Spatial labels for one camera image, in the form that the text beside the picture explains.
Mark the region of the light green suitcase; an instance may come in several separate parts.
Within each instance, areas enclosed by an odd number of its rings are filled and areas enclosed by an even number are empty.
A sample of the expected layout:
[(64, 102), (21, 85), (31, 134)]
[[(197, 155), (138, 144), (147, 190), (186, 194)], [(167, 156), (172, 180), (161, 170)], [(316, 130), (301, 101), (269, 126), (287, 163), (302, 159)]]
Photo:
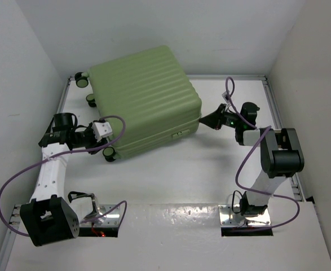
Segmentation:
[(113, 137), (106, 161), (128, 159), (198, 130), (202, 101), (171, 49), (158, 46), (90, 67), (74, 79), (91, 86), (90, 106), (107, 117)]

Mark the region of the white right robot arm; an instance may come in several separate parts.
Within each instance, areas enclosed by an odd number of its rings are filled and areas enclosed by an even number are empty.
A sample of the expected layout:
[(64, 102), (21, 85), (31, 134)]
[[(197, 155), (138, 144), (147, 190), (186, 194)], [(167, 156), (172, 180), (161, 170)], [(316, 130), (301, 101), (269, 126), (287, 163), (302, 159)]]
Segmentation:
[(304, 169), (304, 156), (298, 134), (294, 128), (256, 129), (259, 107), (245, 102), (239, 114), (228, 112), (225, 104), (199, 122), (219, 130), (223, 126), (234, 128), (236, 142), (241, 146), (260, 148), (262, 170), (252, 187), (244, 188), (240, 199), (239, 214), (256, 216), (265, 212), (274, 192), (287, 178), (292, 178)]

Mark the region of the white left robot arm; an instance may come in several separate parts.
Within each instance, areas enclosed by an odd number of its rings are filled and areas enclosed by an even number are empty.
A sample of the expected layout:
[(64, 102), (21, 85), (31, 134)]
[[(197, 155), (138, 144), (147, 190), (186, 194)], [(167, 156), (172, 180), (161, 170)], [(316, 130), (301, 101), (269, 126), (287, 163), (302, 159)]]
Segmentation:
[(77, 238), (81, 221), (98, 214), (93, 193), (64, 193), (65, 174), (71, 151), (84, 148), (96, 154), (97, 148), (107, 143), (112, 128), (104, 120), (93, 121), (82, 131), (78, 127), (74, 114), (57, 113), (39, 142), (44, 163), (29, 203), (20, 208), (36, 247)]

